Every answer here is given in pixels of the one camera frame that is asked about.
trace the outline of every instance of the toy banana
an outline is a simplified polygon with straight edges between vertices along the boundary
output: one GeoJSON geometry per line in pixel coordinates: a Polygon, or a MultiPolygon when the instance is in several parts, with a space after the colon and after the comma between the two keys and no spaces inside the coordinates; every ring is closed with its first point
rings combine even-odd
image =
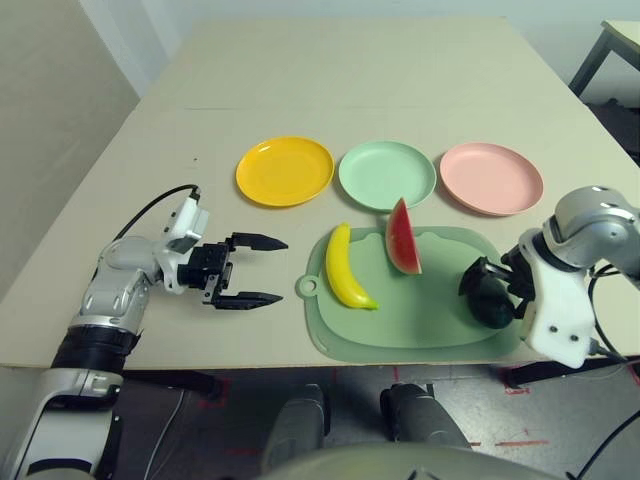
{"type": "Polygon", "coordinates": [[[329,285],[342,303],[351,308],[378,309],[373,300],[351,273],[349,265],[349,238],[351,228],[348,223],[338,225],[331,233],[325,266],[329,285]]]}

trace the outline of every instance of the watermelon slice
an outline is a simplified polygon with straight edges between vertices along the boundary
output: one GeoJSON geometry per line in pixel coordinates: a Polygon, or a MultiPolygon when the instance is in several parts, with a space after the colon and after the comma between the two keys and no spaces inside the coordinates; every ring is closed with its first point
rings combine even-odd
{"type": "Polygon", "coordinates": [[[404,198],[398,201],[389,215],[385,241],[389,259],[398,270],[409,275],[422,273],[420,253],[413,238],[409,211],[404,198]]]}

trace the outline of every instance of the desk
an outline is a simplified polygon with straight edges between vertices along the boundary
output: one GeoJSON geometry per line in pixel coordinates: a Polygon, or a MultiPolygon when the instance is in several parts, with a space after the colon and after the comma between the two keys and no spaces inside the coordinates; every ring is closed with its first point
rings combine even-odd
{"type": "Polygon", "coordinates": [[[577,96],[582,94],[611,51],[640,70],[640,22],[605,20],[601,25],[600,37],[569,83],[577,96]]]}
{"type": "MultiPolygon", "coordinates": [[[[335,184],[289,209],[252,205],[234,170],[255,143],[303,135],[336,161],[377,139],[409,143],[438,161],[468,141],[507,145],[537,165],[542,200],[489,218],[438,187],[412,209],[415,225],[472,228],[507,251],[570,190],[614,186],[638,205],[640,171],[533,49],[502,18],[273,19],[211,23],[190,40],[78,187],[0,305],[0,364],[49,365],[78,309],[100,250],[158,193],[198,183],[211,212],[207,241],[232,231],[275,236],[277,252],[237,252],[230,293],[283,295],[248,312],[215,311],[196,291],[156,289],[132,369],[339,365],[311,343],[294,291],[316,241],[342,221],[378,217],[335,184]]],[[[135,233],[158,238],[171,208],[135,233]]],[[[623,279],[596,292],[602,323],[624,353],[640,351],[640,296],[623,279]]],[[[504,361],[539,359],[524,344],[504,361]]]]}

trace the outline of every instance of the cutting board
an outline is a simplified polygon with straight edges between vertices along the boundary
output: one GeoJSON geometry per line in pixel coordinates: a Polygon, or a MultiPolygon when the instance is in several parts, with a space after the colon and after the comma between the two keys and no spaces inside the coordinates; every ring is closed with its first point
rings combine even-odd
{"type": "Polygon", "coordinates": [[[479,256],[498,261],[478,233],[456,227],[413,229],[422,275],[405,275],[389,261],[384,231],[354,228],[353,274],[379,304],[351,309],[334,296],[324,269],[329,235],[313,248],[306,275],[296,284],[314,345],[336,360],[358,363],[492,360],[519,343],[518,324],[493,330],[478,323],[458,296],[464,271],[479,256]]]}

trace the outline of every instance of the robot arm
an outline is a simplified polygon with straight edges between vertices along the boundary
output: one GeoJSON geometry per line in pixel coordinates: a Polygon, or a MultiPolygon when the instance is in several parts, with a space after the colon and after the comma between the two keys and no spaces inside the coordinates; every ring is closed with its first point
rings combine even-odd
{"type": "Polygon", "coordinates": [[[111,478],[122,424],[112,407],[126,357],[140,338],[140,323],[154,284],[162,283],[174,294],[186,288],[204,290],[203,303],[215,308],[257,308],[282,298],[261,292],[221,294],[228,286],[233,266],[229,254],[236,246],[277,250],[287,245],[264,235],[234,233],[224,242],[196,247],[209,217],[198,206],[199,198],[194,188],[172,212],[159,241],[119,234],[100,253],[80,310],[51,368],[41,375],[0,478],[47,478],[48,474],[76,478],[83,473],[111,478]]]}
{"type": "Polygon", "coordinates": [[[639,209],[615,190],[599,186],[574,190],[558,202],[542,229],[528,230],[503,255],[502,263],[511,270],[479,259],[465,272],[460,293],[468,296],[480,322],[486,324],[498,309],[502,318],[524,318],[523,336],[531,348],[578,368],[593,353],[595,315],[584,284],[588,269],[607,260],[640,289],[638,215],[639,209]],[[506,293],[496,295],[496,278],[507,282],[509,293],[522,298],[518,308],[506,293]]]}

